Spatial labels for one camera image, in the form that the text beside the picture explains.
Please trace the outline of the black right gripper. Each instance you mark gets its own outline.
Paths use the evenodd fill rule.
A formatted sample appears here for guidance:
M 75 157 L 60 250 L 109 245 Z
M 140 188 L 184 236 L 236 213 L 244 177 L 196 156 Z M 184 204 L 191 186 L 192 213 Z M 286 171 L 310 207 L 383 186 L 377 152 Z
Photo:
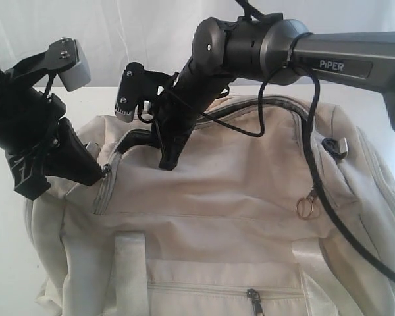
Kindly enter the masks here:
M 178 75 L 176 84 L 163 93 L 163 102 L 157 114 L 159 139 L 149 130 L 130 130 L 115 146 L 115 152 L 124 154 L 139 145 L 161 149 L 159 168 L 172 171 L 178 164 L 200 113 L 235 79 L 234 75 L 225 71 L 206 74 L 195 61 L 188 61 Z

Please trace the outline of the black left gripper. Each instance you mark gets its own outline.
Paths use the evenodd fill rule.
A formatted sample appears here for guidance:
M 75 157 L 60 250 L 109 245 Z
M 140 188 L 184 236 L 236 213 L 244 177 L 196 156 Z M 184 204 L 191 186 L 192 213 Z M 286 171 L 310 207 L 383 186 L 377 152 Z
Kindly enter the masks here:
M 0 148 L 5 150 L 14 191 L 29 200 L 50 189 L 45 175 L 86 186 L 103 178 L 103 169 L 80 141 L 71 122 L 61 118 L 65 113 L 66 106 L 58 97 L 48 97 L 33 87 L 12 87 L 8 76 L 0 71 Z M 38 144 L 58 120 L 48 152 L 37 146 L 20 153 Z

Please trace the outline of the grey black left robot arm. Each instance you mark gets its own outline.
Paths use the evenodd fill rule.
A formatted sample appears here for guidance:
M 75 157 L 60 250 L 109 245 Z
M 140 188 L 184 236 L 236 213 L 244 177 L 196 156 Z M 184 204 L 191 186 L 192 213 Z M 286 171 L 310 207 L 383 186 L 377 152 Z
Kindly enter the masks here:
M 103 171 L 65 118 L 66 105 L 51 93 L 55 78 L 67 91 L 88 84 L 90 69 L 77 40 L 62 38 L 47 51 L 0 69 L 0 148 L 14 190 L 35 200 L 50 188 L 48 176 L 91 186 Z

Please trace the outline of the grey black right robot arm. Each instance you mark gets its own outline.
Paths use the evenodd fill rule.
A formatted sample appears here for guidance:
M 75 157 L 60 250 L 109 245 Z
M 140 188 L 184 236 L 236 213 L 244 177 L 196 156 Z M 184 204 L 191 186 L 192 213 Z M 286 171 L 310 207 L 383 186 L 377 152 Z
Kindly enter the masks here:
M 202 113 L 239 78 L 280 86 L 314 74 L 320 80 L 380 93 L 395 130 L 395 32 L 314 34 L 281 13 L 235 22 L 208 18 L 197 27 L 182 71 L 168 75 L 129 63 L 115 112 L 131 122 L 149 102 L 151 132 L 141 139 L 162 151 L 172 170 Z

